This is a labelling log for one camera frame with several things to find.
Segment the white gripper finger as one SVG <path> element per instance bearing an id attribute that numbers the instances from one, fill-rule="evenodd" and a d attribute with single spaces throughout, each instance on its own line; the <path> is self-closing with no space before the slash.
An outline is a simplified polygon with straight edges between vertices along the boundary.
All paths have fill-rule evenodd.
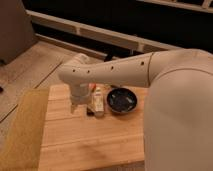
<path id="1" fill-rule="evenodd" d="M 77 108 L 77 105 L 71 105 L 71 109 L 70 109 L 71 114 L 74 114 L 76 108 Z"/>

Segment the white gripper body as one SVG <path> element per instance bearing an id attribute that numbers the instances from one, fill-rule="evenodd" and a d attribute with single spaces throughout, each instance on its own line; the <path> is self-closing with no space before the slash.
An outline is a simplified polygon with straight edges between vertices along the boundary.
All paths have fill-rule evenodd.
<path id="1" fill-rule="evenodd" d="M 91 101 L 91 92 L 88 84 L 70 85 L 70 99 L 74 105 L 88 104 Z"/>

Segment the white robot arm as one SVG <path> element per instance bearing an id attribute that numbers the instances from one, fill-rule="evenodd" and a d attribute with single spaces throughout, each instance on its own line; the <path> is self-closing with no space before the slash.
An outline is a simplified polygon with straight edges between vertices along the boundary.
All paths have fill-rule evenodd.
<path id="1" fill-rule="evenodd" d="M 90 83 L 144 87 L 146 171 L 213 171 L 213 53 L 151 52 L 91 64 L 78 54 L 59 78 L 74 104 L 88 101 Z"/>

